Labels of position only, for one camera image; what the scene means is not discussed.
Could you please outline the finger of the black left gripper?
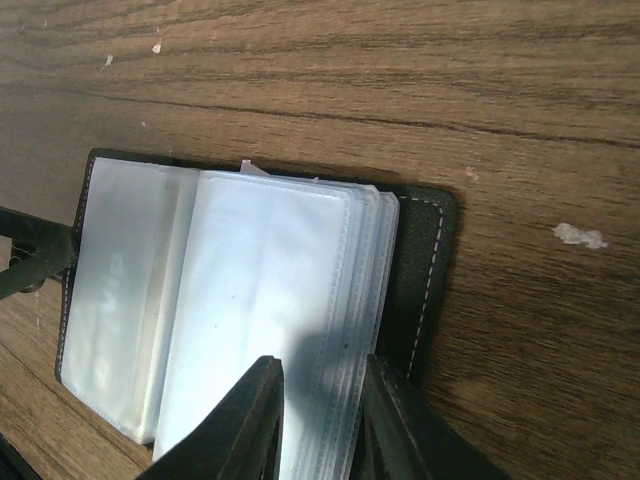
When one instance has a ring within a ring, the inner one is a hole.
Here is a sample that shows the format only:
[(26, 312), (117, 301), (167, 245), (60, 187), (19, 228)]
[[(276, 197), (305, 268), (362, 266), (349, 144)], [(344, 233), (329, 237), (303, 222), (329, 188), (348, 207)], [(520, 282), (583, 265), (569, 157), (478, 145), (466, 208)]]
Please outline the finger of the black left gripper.
[(77, 260), (75, 235), (66, 225), (2, 207), (1, 236), (11, 240), (8, 267), (1, 271), (2, 299), (34, 292)]

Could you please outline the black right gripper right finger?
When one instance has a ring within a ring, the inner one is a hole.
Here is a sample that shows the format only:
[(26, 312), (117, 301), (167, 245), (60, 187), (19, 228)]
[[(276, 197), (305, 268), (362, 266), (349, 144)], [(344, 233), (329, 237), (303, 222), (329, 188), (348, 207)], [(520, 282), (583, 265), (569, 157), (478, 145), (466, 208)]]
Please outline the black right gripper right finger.
[(506, 479), (387, 360), (367, 358), (359, 479)]

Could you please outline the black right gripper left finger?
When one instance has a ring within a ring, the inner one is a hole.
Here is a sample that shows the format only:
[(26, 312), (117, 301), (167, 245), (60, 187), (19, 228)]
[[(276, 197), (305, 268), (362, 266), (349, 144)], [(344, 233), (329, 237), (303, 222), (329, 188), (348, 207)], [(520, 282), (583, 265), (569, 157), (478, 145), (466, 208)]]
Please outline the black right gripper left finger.
[(276, 479), (283, 420), (282, 364), (262, 356), (192, 433), (139, 477)]

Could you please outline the black leather card holder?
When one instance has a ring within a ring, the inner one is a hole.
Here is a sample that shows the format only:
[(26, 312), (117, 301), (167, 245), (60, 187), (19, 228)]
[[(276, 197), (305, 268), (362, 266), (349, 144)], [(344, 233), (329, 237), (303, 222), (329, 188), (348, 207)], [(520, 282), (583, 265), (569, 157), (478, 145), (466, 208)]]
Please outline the black leather card holder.
[(346, 479), (367, 356), (422, 375), (457, 214), (453, 194), (425, 186), (93, 150), (57, 380), (159, 460), (272, 356), (280, 477)]

